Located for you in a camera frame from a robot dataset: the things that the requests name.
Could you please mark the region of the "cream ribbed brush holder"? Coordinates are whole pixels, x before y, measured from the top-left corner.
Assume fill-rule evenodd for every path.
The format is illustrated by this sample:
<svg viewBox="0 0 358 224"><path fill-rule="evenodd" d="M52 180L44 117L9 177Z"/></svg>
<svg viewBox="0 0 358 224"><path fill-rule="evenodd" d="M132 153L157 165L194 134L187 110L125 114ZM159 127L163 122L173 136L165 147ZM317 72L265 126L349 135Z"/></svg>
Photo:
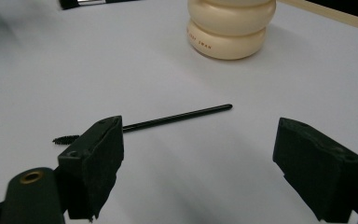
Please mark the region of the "cream ribbed brush holder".
<svg viewBox="0 0 358 224"><path fill-rule="evenodd" d="M258 52L276 0L187 0L187 38L199 53L238 60Z"/></svg>

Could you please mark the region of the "wooden table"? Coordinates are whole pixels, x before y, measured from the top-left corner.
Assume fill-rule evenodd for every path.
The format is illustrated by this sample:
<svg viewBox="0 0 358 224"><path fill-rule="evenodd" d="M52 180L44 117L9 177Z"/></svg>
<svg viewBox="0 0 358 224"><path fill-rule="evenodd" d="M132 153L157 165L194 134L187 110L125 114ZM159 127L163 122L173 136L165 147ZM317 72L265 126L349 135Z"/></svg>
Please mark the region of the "wooden table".
<svg viewBox="0 0 358 224"><path fill-rule="evenodd" d="M328 19L339 21L350 26L358 28L358 17L351 14L341 12L329 7L324 7L318 4L314 4L307 0L278 0L286 5L297 7L300 9L307 10L317 15L326 17Z"/></svg>

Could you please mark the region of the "white table board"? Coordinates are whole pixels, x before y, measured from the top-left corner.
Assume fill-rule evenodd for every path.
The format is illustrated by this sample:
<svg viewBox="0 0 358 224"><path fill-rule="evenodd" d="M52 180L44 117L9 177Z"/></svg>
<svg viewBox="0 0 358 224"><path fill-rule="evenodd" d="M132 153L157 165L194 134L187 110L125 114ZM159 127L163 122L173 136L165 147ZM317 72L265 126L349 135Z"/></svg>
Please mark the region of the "white table board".
<svg viewBox="0 0 358 224"><path fill-rule="evenodd" d="M58 136L228 105L127 133L95 224L320 224L273 162L275 135L296 119L358 153L358 28L281 2L257 54L219 61L187 21L186 0L0 0L0 202L13 176L56 166Z"/></svg>

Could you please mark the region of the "black fluffy makeup brush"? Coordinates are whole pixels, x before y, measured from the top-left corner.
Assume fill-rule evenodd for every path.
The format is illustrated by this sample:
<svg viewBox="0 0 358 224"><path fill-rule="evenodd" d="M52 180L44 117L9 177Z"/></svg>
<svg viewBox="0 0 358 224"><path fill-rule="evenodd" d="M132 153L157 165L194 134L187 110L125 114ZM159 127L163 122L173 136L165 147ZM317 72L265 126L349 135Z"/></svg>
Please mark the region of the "black fluffy makeup brush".
<svg viewBox="0 0 358 224"><path fill-rule="evenodd" d="M58 0L59 5L63 10L72 9L75 7L113 4L113 3L130 2L130 1L138 1L138 0Z"/></svg>

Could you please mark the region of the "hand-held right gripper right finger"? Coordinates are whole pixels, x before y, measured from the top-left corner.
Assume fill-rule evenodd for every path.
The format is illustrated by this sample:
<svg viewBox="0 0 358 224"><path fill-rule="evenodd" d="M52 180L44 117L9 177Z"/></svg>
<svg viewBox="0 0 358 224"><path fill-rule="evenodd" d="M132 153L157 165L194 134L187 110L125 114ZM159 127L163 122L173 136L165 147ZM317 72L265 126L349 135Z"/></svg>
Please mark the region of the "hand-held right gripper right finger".
<svg viewBox="0 0 358 224"><path fill-rule="evenodd" d="M273 161L319 220L358 214L358 154L306 123L281 118Z"/></svg>

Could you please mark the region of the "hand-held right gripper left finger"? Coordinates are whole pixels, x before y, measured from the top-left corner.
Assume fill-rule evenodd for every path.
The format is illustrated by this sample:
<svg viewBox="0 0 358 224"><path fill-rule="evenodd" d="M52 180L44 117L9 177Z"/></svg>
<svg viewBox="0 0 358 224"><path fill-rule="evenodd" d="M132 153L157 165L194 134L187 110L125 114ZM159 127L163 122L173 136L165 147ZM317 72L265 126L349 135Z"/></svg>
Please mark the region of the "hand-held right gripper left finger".
<svg viewBox="0 0 358 224"><path fill-rule="evenodd" d="M124 160L122 117L94 123L58 157L71 219L98 217Z"/></svg>

